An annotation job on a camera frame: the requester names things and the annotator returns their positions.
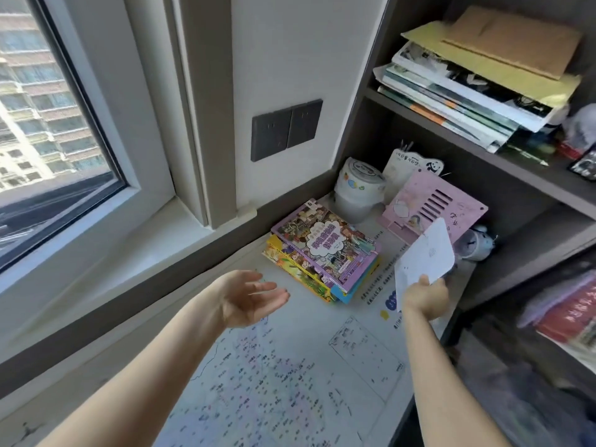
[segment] hand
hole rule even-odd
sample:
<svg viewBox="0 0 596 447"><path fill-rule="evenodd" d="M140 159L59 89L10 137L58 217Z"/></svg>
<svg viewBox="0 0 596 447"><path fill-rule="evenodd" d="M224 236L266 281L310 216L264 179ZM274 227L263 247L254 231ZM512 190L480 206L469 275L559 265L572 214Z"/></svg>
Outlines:
<svg viewBox="0 0 596 447"><path fill-rule="evenodd" d="M220 304L227 328L257 323L288 302L290 294L285 288L276 288L274 282L258 282L262 277L256 271L230 271L205 289Z"/></svg>
<svg viewBox="0 0 596 447"><path fill-rule="evenodd" d="M429 285L428 276L422 275L418 282L410 285L404 293L404 315L406 312L420 312L431 321L443 315L448 306L449 291L443 278Z"/></svg>

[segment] purple book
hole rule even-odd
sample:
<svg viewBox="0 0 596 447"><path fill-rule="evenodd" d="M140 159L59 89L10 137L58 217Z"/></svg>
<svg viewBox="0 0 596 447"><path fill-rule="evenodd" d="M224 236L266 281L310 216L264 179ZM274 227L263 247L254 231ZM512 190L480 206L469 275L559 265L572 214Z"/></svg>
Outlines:
<svg viewBox="0 0 596 447"><path fill-rule="evenodd" d="M345 293L381 251L380 245L314 199L274 225L271 232Z"/></svg>

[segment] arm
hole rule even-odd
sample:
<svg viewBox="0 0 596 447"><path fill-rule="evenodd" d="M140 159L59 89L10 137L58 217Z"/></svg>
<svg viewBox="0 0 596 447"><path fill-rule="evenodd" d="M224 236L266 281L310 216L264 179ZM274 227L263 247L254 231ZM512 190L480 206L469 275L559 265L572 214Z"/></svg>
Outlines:
<svg viewBox="0 0 596 447"><path fill-rule="evenodd" d="M441 316L448 303L443 279L428 285L425 275L404 294L402 314L424 445L510 447L495 422L459 379L428 323Z"/></svg>
<svg viewBox="0 0 596 447"><path fill-rule="evenodd" d="M224 329L256 323L287 302L285 289L274 290L274 282L256 282L262 277L232 271L215 280L38 447L151 446Z"/></svg>

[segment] right arm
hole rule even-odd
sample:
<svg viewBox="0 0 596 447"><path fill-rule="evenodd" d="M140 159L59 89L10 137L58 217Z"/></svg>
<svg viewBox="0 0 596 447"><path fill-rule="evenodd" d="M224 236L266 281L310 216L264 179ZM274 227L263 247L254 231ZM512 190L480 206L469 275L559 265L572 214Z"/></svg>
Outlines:
<svg viewBox="0 0 596 447"><path fill-rule="evenodd" d="M408 287L402 315L422 438L426 447L511 447L459 379L429 320L449 303L445 282Z"/></svg>

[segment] book title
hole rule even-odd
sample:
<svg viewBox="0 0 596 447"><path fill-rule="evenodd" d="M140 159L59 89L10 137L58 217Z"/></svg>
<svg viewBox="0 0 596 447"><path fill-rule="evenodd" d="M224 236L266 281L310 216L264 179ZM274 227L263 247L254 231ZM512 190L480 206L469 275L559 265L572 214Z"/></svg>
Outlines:
<svg viewBox="0 0 596 447"><path fill-rule="evenodd" d="M337 221L317 222L307 235L306 246L313 255L335 254L341 251L345 240Z"/></svg>

